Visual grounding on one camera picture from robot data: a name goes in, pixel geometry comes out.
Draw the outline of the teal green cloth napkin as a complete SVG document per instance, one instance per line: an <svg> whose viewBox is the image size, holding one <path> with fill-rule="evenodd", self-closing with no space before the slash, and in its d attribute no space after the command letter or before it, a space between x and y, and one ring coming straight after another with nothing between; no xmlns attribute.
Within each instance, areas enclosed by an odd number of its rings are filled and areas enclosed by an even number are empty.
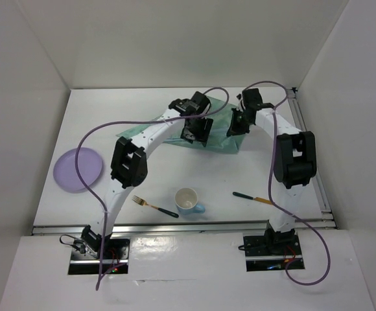
<svg viewBox="0 0 376 311"><path fill-rule="evenodd" d="M223 100L210 97L209 95L206 96L211 102L211 112L221 108L225 103ZM222 111L211 116L211 118L213 119L213 124L205 147L200 142L195 141L190 143L182 139L180 137L182 130L174 132L171 136L164 140L163 143L184 148L208 150L210 152L216 152L220 154L237 154L245 138L245 134L230 137L226 135L231 123L232 108L236 108L236 106L234 106L233 104L227 104ZM129 139L141 133L149 126L150 124L137 125L133 128L118 133L116 136L123 136Z"/></svg>

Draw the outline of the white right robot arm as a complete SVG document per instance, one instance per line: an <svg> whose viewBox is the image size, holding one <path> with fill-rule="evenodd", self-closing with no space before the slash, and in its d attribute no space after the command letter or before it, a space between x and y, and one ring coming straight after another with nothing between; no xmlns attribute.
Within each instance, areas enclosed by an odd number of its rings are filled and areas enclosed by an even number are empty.
<svg viewBox="0 0 376 311"><path fill-rule="evenodd" d="M316 175L315 137L291 125L271 104L233 108L232 113L228 137L249 133L250 126L256 125L273 140L268 196L276 212L269 218L263 246L277 254L294 236L301 195Z"/></svg>

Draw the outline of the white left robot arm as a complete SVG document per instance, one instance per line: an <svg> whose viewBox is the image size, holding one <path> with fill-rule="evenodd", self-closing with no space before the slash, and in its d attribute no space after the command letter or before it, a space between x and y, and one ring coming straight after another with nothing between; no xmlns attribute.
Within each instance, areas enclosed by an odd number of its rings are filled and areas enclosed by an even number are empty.
<svg viewBox="0 0 376 311"><path fill-rule="evenodd" d="M75 169L79 180L90 194L100 203L102 216L85 226L81 238L85 250L93 258L99 259L108 252L108 239L111 237L115 220L125 200L134 188L140 186L148 176L147 161L152 152L177 130L194 128L191 140L204 140L211 129L212 119L210 100L196 92L191 98L172 101L162 115L151 121L135 121L146 125L140 133L129 138L121 136L116 140L110 162L110 184L105 198L101 198L84 181L75 156Z"/></svg>

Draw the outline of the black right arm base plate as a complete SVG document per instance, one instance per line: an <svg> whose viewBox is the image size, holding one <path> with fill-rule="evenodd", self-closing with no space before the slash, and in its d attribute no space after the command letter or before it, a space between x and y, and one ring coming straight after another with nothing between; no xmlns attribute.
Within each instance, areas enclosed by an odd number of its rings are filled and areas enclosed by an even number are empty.
<svg viewBox="0 0 376 311"><path fill-rule="evenodd" d="M297 235L291 242L268 246L264 236L244 236L238 247L245 255L246 271L281 271L289 264L290 270L304 270L300 240Z"/></svg>

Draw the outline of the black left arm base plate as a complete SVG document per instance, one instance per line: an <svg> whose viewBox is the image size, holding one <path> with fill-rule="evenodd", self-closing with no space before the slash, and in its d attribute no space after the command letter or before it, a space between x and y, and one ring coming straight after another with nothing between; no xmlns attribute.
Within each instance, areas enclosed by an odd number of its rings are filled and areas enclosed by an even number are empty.
<svg viewBox="0 0 376 311"><path fill-rule="evenodd" d="M81 239L67 243L72 247L68 275L97 275L99 255L93 252ZM102 256L102 273L110 275L127 274L130 254L130 239L114 238L108 241Z"/></svg>

